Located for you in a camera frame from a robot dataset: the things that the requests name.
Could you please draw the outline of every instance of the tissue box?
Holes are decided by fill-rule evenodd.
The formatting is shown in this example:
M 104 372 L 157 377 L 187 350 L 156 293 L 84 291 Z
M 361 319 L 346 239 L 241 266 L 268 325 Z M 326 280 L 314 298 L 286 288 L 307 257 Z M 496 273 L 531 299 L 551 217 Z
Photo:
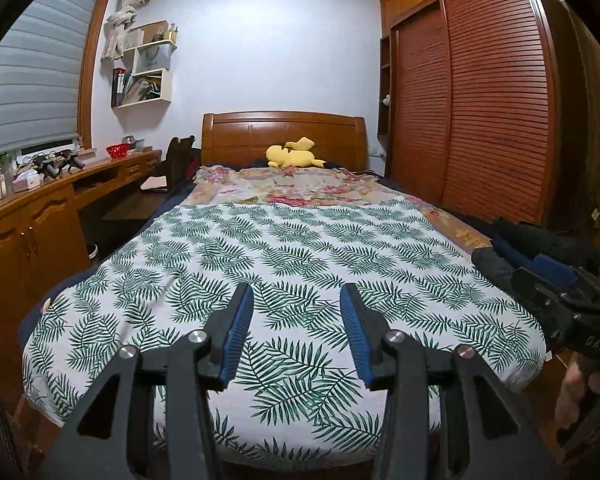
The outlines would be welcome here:
M 29 173 L 29 171 L 19 175 L 17 179 L 13 181 L 13 190 L 15 192 L 34 189 L 40 185 L 40 175 L 35 172 Z

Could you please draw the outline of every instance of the hand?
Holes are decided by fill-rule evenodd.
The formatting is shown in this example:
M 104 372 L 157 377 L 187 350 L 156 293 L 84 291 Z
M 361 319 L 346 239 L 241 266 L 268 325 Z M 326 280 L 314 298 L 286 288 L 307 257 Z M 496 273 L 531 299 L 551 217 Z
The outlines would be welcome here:
M 587 388 L 600 394 L 600 372 L 593 373 L 587 381 L 578 365 L 579 354 L 574 353 L 567 373 L 562 381 L 558 400 L 555 403 L 555 422 L 559 428 L 568 428 L 580 416 L 579 403 Z

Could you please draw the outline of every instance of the metal screw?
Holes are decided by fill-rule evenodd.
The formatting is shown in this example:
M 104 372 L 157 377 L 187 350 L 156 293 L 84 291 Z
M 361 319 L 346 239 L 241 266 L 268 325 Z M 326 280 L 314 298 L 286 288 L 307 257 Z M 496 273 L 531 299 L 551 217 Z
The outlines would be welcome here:
M 204 330 L 194 330 L 189 334 L 189 341 L 192 343 L 202 343 L 206 339 L 206 332 Z
M 138 349 L 135 346 L 127 345 L 127 346 L 123 346 L 118 351 L 118 354 L 123 359 L 131 359 L 134 355 L 136 355 L 137 351 L 138 351 Z
M 458 349 L 458 355 L 462 359 L 471 359 L 475 356 L 475 350 L 469 345 L 460 345 L 460 348 Z
M 392 328 L 386 333 L 386 338 L 392 343 L 401 343 L 404 341 L 404 332 L 402 330 L 396 330 Z

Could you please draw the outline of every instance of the pink floral comforter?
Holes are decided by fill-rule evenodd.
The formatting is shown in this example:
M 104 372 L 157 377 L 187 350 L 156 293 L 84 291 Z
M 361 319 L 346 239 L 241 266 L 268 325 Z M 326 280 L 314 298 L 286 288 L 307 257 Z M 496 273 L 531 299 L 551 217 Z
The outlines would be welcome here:
M 241 171 L 224 166 L 203 166 L 196 173 L 198 185 L 185 204 L 282 203 L 296 207 L 325 205 L 371 205 L 405 197 L 442 235 L 467 256 L 489 239 L 455 216 L 419 198 L 394 191 L 378 183 L 373 175 L 321 168 L 249 168 Z

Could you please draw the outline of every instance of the window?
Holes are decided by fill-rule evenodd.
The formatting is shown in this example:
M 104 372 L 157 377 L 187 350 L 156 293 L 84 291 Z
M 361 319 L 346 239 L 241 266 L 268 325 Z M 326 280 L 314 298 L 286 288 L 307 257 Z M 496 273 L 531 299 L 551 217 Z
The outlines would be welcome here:
M 95 48 L 108 0 L 34 0 L 0 42 L 0 153 L 91 145 Z

